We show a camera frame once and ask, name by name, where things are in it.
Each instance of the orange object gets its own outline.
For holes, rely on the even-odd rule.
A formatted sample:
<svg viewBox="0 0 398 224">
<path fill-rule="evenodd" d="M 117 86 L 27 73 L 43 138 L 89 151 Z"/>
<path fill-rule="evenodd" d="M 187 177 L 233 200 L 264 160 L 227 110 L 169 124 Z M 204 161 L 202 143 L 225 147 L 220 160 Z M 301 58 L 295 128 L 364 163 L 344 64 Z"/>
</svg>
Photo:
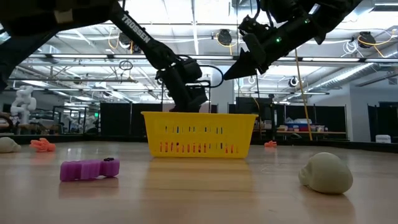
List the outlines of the orange object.
<svg viewBox="0 0 398 224">
<path fill-rule="evenodd" d="M 276 147 L 277 144 L 274 141 L 269 141 L 264 144 L 265 147 Z"/>
<path fill-rule="evenodd" d="M 36 152 L 53 152 L 55 151 L 55 144 L 51 144 L 45 138 L 38 140 L 31 140 L 30 147 L 36 149 Z"/>
</svg>

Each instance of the beige skull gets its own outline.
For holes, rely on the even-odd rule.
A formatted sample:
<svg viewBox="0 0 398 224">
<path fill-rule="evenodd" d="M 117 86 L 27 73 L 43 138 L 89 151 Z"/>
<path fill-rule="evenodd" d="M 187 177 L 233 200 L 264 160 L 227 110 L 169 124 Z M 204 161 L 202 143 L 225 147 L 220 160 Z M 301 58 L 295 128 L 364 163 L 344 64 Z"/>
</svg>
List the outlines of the beige skull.
<svg viewBox="0 0 398 224">
<path fill-rule="evenodd" d="M 324 194 L 342 194 L 353 184 L 348 166 L 339 157 L 327 152 L 311 157 L 298 178 L 302 185 Z"/>
<path fill-rule="evenodd" d="M 19 152 L 21 146 L 9 137 L 0 138 L 0 153 Z"/>
</svg>

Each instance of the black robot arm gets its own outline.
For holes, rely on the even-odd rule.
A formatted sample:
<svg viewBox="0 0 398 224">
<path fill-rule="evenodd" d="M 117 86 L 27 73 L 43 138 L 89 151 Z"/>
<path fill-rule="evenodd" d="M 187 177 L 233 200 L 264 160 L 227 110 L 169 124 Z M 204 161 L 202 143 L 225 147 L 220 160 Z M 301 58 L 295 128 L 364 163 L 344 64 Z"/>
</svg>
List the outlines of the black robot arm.
<svg viewBox="0 0 398 224">
<path fill-rule="evenodd" d="M 239 25 L 249 51 L 241 49 L 239 59 L 226 72 L 230 80 L 266 72 L 272 62 L 314 38 L 321 44 L 362 0 L 257 0 L 257 6 L 273 15 L 279 28 L 263 25 L 246 16 Z M 318 9 L 310 15 L 312 7 Z"/>
<path fill-rule="evenodd" d="M 153 39 L 117 0 L 2 0 L 0 22 L 11 38 L 0 45 L 0 91 L 7 87 L 14 68 L 57 32 L 107 20 L 134 41 L 158 70 L 156 79 L 161 79 L 169 90 L 175 102 L 173 111 L 198 112 L 201 104 L 208 100 L 205 89 L 187 83 L 198 83 L 202 76 L 199 64 L 191 58 L 180 58 L 165 44 Z"/>
</svg>

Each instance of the purple toy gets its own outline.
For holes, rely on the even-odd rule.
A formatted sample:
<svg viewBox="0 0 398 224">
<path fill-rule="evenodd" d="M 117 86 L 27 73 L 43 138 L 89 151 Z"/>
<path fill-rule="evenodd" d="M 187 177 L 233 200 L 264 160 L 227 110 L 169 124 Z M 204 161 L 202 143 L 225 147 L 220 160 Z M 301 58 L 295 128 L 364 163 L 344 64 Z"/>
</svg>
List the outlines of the purple toy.
<svg viewBox="0 0 398 224">
<path fill-rule="evenodd" d="M 61 181 L 87 180 L 98 176 L 114 177 L 119 174 L 119 159 L 107 158 L 103 161 L 91 159 L 84 161 L 63 162 L 61 164 Z"/>
</svg>

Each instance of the yellow basket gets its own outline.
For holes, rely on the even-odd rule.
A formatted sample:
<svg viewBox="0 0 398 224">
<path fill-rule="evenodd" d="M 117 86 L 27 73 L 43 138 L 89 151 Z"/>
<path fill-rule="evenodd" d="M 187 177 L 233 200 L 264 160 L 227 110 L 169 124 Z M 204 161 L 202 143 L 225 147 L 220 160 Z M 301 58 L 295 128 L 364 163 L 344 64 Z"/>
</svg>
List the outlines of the yellow basket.
<svg viewBox="0 0 398 224">
<path fill-rule="evenodd" d="M 254 114 L 142 112 L 154 157 L 245 158 Z"/>
</svg>

